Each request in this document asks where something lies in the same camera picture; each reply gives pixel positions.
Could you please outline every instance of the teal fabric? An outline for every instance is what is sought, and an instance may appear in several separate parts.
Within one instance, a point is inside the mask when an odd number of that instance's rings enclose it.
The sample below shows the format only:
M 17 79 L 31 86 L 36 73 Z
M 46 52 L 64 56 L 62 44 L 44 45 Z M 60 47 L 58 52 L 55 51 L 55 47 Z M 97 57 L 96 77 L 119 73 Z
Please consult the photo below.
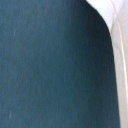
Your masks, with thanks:
M 84 0 L 0 0 L 0 128 L 119 128 L 110 35 Z

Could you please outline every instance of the white curved object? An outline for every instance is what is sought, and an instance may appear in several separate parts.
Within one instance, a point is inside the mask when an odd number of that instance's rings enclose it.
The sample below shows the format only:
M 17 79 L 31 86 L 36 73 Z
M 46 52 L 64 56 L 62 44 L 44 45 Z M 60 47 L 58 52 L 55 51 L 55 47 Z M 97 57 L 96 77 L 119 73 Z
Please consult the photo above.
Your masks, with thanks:
M 103 17 L 112 38 L 121 128 L 128 128 L 128 0 L 87 0 Z

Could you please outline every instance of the dark teal surface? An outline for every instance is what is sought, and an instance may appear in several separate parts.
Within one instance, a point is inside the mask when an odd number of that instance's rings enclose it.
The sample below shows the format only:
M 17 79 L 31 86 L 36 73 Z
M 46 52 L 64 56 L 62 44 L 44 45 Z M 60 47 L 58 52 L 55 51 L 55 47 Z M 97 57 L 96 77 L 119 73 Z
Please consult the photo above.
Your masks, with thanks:
M 85 0 L 0 0 L 0 128 L 119 128 L 110 35 Z

